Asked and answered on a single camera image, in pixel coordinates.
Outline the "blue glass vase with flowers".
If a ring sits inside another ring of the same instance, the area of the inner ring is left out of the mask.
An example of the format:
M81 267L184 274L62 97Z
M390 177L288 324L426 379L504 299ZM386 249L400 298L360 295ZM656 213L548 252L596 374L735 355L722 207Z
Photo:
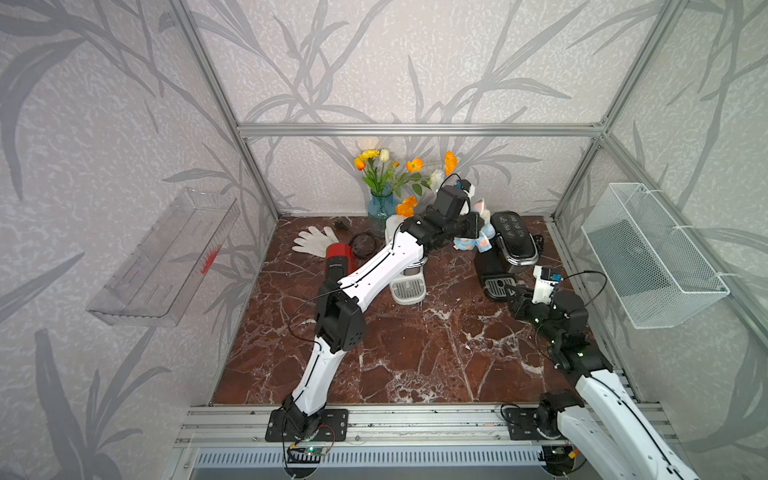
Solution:
M458 163L456 155L448 151L443 167L426 175L421 158L400 163L392 160L390 151L384 148L358 154L353 166L362 174L362 180L370 190L367 216L371 233L383 238L386 222L391 216L412 216L425 192L436 193L443 181L454 173Z

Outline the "red coffee machine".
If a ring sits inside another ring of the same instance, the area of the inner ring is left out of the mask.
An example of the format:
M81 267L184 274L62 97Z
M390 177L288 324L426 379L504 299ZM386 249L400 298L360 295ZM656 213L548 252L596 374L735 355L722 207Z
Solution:
M355 272L358 262L350 245L333 243L325 252L325 280L338 282Z

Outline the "black coffee machine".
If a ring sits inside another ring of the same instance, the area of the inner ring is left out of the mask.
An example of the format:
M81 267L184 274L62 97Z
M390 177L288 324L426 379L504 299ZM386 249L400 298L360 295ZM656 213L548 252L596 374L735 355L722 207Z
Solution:
M504 302L508 288L517 285L516 274L538 262L540 248L524 219L514 211L493 213L490 226L495 231L490 249L476 253L474 267L484 295Z

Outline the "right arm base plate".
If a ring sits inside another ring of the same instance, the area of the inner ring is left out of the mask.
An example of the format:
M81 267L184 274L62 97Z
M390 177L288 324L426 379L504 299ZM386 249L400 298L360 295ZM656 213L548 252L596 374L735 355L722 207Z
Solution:
M507 425L508 434L513 441L540 440L538 432L535 408L522 408L514 405L503 405L501 408L502 419Z

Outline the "colourful striped cloth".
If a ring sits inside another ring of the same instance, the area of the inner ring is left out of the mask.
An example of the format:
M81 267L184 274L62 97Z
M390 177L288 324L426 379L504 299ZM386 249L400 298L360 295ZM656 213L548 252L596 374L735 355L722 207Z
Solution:
M491 241L496 235L496 230L491 224L491 211L486 206L484 199L472 204L471 213L477 213L477 223L472 226L464 237L453 239L453 248L458 251L477 250L485 253L492 249Z

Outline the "white work glove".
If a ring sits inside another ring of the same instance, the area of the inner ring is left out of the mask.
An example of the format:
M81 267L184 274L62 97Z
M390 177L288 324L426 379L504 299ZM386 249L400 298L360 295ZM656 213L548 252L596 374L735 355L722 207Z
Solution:
M319 230L315 226L310 226L307 230L299 232L294 239L292 249L299 253L324 258L327 248L338 242L338 237L330 227L326 226Z

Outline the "white coffee machine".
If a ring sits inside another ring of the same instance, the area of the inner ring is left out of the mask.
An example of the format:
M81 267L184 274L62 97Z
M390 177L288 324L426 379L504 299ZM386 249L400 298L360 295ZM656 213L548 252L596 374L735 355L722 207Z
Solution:
M385 239L391 242L395 230L404 220L403 216L392 215L386 220ZM421 303L427 294L423 265L414 264L403 270L389 285L395 303L403 306Z

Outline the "clear plastic wall shelf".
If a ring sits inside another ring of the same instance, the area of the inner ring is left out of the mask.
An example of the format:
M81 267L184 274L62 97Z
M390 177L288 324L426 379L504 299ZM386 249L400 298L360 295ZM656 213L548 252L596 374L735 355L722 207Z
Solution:
M240 212L233 194L183 188L86 311L110 326L178 325Z

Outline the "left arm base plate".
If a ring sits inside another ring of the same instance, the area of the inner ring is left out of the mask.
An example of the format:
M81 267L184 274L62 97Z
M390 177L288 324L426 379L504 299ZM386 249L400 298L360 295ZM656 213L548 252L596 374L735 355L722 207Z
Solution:
M270 414L265 440L273 443L344 441L348 425L348 409L326 408L307 416L294 408L280 408Z

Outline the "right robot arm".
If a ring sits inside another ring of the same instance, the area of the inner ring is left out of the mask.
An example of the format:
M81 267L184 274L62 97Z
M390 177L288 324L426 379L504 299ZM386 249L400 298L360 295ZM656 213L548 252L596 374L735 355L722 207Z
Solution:
M543 301L511 285L505 300L514 318L547 341L547 357L567 379L567 390L545 392L535 409L503 409L511 434L566 440L603 479L695 479L623 386L587 332L586 304L554 287Z

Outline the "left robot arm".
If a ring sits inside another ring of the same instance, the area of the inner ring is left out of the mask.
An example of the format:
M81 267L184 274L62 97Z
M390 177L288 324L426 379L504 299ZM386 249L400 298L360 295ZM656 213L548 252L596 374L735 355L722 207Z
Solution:
M399 222L392 239L370 260L345 277L324 281L316 296L310 359L281 405L287 425L303 436L319 427L337 369L363 338L365 311L396 276L455 238L479 236L484 220L471 208L474 193L475 186L467 179L443 183L434 202L423 213Z

